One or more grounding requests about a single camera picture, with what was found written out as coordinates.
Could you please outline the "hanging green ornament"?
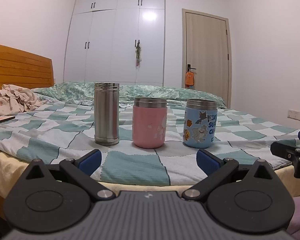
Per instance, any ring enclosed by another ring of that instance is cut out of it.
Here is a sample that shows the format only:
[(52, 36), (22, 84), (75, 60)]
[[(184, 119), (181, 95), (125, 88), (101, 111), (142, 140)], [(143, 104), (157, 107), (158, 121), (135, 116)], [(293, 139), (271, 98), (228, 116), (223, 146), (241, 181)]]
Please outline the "hanging green ornament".
[(137, 42), (136, 48), (135, 48), (135, 53), (136, 53), (136, 68), (139, 68), (140, 66), (140, 61), (141, 61), (141, 47), (140, 47), (140, 41)]

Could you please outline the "wooden door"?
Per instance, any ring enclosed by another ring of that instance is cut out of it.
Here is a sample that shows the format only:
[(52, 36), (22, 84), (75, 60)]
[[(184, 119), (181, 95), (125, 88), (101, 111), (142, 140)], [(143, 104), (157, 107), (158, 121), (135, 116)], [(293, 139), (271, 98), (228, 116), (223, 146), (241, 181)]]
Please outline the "wooden door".
[(220, 96), (231, 106), (232, 55), (229, 19), (190, 9), (182, 10), (182, 87), (190, 64), (195, 90)]

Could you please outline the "wooden headboard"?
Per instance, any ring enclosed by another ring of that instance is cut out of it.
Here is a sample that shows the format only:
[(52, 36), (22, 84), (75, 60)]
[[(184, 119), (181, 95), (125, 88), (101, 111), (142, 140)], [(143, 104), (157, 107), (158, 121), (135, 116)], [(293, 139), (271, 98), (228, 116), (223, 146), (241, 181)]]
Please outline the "wooden headboard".
[(0, 45), (0, 88), (17, 85), (32, 89), (54, 84), (51, 59)]

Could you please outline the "crumpled beige clothes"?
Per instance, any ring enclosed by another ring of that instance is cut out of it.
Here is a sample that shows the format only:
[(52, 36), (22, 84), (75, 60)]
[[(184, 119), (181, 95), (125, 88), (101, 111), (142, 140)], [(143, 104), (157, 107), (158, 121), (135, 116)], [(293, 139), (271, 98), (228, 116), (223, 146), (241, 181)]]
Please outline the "crumpled beige clothes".
[(46, 103), (29, 88), (2, 85), (0, 88), (0, 116), (34, 111)]

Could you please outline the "pink cup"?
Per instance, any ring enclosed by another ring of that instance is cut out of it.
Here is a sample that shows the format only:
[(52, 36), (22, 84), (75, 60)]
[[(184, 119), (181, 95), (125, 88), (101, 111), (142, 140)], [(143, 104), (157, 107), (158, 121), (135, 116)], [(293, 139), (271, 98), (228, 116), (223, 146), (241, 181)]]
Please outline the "pink cup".
[(166, 121), (166, 99), (136, 97), (133, 106), (133, 143), (146, 149), (161, 147), (165, 142)]

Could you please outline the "green floral quilt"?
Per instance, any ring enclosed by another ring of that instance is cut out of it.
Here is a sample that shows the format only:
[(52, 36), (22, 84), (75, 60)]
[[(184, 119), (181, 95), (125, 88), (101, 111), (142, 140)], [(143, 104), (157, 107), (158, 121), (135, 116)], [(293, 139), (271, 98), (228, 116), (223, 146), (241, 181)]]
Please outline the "green floral quilt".
[[(32, 91), (42, 100), (91, 106), (94, 103), (94, 88), (93, 82), (65, 82), (47, 88), (34, 88)], [(216, 102), (220, 109), (226, 108), (221, 97), (208, 92), (151, 85), (121, 85), (119, 87), (119, 101), (122, 105), (131, 105), (136, 97), (163, 98), (169, 104), (181, 107), (186, 105), (188, 99), (204, 99)]]

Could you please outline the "blue cartoon cup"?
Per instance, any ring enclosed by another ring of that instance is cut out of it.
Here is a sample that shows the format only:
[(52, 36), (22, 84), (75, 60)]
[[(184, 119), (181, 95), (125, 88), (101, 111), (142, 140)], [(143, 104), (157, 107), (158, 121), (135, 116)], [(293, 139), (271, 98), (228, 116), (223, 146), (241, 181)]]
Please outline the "blue cartoon cup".
[(192, 148), (213, 144), (217, 123), (217, 104), (204, 99), (188, 99), (185, 107), (183, 143)]

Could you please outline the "white wardrobe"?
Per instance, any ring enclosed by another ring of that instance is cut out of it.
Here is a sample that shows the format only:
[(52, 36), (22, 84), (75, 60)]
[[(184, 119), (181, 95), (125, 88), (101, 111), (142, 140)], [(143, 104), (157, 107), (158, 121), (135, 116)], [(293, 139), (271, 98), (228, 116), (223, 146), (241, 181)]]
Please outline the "white wardrobe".
[(161, 86), (164, 49), (165, 0), (76, 0), (63, 80)]

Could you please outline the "teal checkered blanket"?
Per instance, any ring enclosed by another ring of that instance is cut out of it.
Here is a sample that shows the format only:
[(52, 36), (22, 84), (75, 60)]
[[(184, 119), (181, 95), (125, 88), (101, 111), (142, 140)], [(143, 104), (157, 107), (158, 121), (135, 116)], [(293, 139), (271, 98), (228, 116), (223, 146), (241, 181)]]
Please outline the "teal checkered blanket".
[(273, 169), (287, 165), (271, 154), (274, 141), (300, 147), (298, 130), (234, 109), (187, 113), (170, 104), (164, 111), (147, 109), (142, 115), (136, 111), (131, 105), (120, 106), (119, 142), (102, 146), (95, 142), (93, 107), (47, 103), (0, 123), (0, 150), (26, 162), (41, 159), (56, 164), (98, 149), (102, 163), (94, 179), (170, 186), (192, 185), (205, 177), (196, 164), (201, 147), (245, 165), (265, 159)]

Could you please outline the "wall power socket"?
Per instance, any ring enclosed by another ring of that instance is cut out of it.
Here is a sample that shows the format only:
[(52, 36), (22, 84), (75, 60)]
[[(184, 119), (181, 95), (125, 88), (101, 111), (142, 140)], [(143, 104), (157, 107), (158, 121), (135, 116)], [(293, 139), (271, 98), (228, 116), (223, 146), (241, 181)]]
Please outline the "wall power socket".
[(300, 121), (300, 111), (289, 109), (287, 118)]

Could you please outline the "orange hanging pouch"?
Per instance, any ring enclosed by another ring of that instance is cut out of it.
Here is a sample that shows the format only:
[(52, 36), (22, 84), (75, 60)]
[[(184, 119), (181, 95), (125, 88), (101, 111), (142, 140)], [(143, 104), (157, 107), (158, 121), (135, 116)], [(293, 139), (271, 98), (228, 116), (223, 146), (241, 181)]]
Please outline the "orange hanging pouch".
[(188, 71), (185, 74), (185, 87), (191, 88), (194, 86), (194, 73), (191, 71)]

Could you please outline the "tall stainless steel cup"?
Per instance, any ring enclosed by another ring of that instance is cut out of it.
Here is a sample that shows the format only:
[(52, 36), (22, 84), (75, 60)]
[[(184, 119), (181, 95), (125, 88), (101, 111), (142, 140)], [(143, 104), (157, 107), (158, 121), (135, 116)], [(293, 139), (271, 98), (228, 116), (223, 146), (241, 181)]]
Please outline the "tall stainless steel cup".
[(119, 89), (118, 83), (94, 84), (95, 141), (104, 146), (119, 143)]

